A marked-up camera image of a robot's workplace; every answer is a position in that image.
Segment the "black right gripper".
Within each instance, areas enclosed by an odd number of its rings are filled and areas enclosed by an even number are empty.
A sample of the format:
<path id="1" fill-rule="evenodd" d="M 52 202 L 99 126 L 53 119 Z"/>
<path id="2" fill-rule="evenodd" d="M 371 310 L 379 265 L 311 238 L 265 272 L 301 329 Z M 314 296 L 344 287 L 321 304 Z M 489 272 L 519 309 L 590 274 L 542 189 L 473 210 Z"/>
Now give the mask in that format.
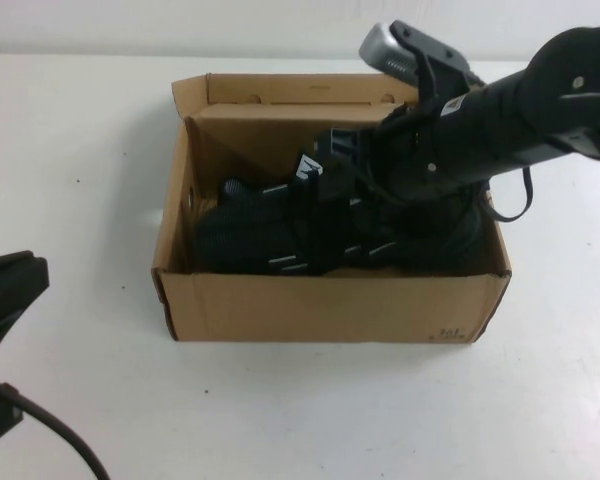
<path id="1" fill-rule="evenodd" d="M 438 101 L 428 100 L 400 105 L 379 124 L 359 131 L 331 128 L 319 134 L 320 198 L 436 200 L 434 175 L 419 156 L 419 136 L 430 139 L 428 128 L 437 117 Z"/>

